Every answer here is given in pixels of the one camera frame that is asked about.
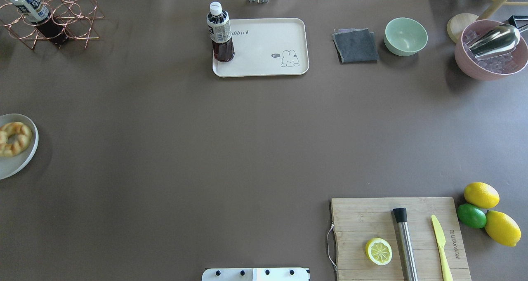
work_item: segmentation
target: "green lime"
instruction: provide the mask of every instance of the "green lime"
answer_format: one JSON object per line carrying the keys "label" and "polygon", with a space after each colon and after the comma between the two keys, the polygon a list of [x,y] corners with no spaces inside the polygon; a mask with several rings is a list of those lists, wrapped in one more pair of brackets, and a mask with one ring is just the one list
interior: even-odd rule
{"label": "green lime", "polygon": [[470,228],[483,228],[486,225],[486,215],[477,206],[463,204],[458,206],[457,216],[462,223]]}

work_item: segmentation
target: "gray napkin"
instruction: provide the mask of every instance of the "gray napkin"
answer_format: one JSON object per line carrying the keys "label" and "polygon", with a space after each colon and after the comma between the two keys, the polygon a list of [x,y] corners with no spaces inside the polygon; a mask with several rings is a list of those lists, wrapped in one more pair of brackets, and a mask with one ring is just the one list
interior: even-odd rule
{"label": "gray napkin", "polygon": [[334,44],[342,63],[375,61],[379,59],[374,33],[365,29],[339,29],[332,34]]}

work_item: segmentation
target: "lemon half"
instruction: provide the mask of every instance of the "lemon half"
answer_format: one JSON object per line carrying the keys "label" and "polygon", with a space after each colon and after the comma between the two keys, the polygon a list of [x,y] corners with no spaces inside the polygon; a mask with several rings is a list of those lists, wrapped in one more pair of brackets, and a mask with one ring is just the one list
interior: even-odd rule
{"label": "lemon half", "polygon": [[392,248],[382,238],[372,238],[366,242],[366,256],[375,264],[384,266],[392,259]]}

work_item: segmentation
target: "metal scoop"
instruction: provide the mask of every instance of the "metal scoop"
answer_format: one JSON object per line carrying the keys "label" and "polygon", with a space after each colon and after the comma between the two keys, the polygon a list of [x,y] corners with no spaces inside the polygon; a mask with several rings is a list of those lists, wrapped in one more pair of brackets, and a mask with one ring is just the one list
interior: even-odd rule
{"label": "metal scoop", "polygon": [[515,50],[521,40],[519,30],[509,24],[495,26],[481,38],[471,41],[468,48],[478,60],[499,57]]}

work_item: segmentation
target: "lemon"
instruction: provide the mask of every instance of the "lemon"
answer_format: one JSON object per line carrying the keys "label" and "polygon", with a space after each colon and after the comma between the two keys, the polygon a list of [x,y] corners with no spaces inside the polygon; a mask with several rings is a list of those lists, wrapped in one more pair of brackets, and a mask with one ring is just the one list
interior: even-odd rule
{"label": "lemon", "polygon": [[498,243],[515,247],[521,239],[521,229],[510,216],[498,212],[486,212],[487,223],[484,229]]}
{"label": "lemon", "polygon": [[470,183],[464,189],[464,198],[479,208],[493,208],[498,204],[498,192],[482,182]]}
{"label": "lemon", "polygon": [[392,259],[392,249],[389,243],[382,238],[372,238],[366,242],[366,256],[379,266],[388,264]]}

